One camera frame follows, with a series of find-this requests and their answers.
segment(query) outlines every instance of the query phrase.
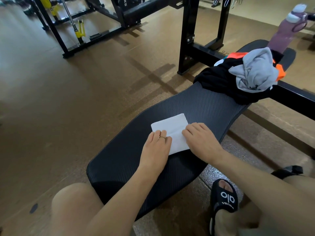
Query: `person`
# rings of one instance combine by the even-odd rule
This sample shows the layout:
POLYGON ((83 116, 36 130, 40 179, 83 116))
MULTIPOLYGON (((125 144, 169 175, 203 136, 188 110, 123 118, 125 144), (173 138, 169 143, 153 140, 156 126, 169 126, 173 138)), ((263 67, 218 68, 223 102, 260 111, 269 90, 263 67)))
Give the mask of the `person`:
MULTIPOLYGON (((220 205, 219 210, 212 206, 212 235, 314 235, 315 179, 289 176, 281 180, 259 170, 225 151, 203 123, 189 124, 182 134, 197 157, 220 170, 251 199, 237 210, 232 185, 218 180, 211 191, 211 202, 216 199, 220 205), (258 228, 249 229, 253 223, 258 228)), ((138 169, 105 205, 88 184, 75 183, 60 190, 52 200, 51 235, 129 235, 167 162, 171 143, 166 131, 150 133, 138 169)))

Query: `black slide sandal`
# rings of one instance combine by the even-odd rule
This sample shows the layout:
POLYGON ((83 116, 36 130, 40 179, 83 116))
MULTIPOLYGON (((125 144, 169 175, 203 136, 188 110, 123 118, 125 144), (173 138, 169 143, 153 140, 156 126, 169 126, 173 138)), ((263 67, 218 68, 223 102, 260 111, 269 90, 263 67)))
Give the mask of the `black slide sandal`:
POLYGON ((211 204, 211 220, 210 220, 210 234, 215 235, 215 215, 216 213, 223 209, 230 213, 238 210, 238 197, 236 191, 232 184, 225 179, 217 179, 211 188, 210 194, 210 204, 211 204), (219 186, 219 181, 224 180, 227 182, 233 192, 227 191, 219 186))

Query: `purple water bottle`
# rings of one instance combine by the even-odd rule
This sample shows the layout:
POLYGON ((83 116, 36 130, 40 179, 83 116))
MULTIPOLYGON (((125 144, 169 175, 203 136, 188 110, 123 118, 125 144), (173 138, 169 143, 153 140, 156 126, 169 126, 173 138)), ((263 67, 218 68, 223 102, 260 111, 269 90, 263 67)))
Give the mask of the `purple water bottle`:
POLYGON ((295 32, 299 32, 306 27, 306 7, 305 4, 296 5, 286 19, 280 23, 277 33, 273 35, 267 45, 270 49, 283 53, 293 40, 295 32))

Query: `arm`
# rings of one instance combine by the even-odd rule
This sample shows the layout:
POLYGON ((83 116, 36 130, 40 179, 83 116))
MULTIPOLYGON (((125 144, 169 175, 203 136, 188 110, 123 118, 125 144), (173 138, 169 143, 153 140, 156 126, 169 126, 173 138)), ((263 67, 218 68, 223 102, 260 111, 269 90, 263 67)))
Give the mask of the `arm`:
POLYGON ((315 201, 308 195, 229 154, 203 123, 183 130, 191 151, 233 181, 289 235, 314 235, 315 201))
POLYGON ((150 133, 138 169, 91 220, 85 235, 130 234, 144 200, 166 165, 171 143, 172 138, 166 137, 166 131, 150 133))

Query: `orange fabric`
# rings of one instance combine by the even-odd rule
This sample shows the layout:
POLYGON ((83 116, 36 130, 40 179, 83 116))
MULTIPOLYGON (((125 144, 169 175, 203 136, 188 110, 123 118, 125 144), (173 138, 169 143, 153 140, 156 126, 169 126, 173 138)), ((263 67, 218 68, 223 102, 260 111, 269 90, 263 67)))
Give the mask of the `orange fabric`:
MULTIPOLYGON (((234 58, 239 59, 243 58, 248 52, 233 52, 227 56, 227 58, 234 58)), ((283 79, 286 75, 285 71, 283 70, 283 67, 281 64, 276 65, 276 69, 279 71, 278 78, 276 81, 283 79)))

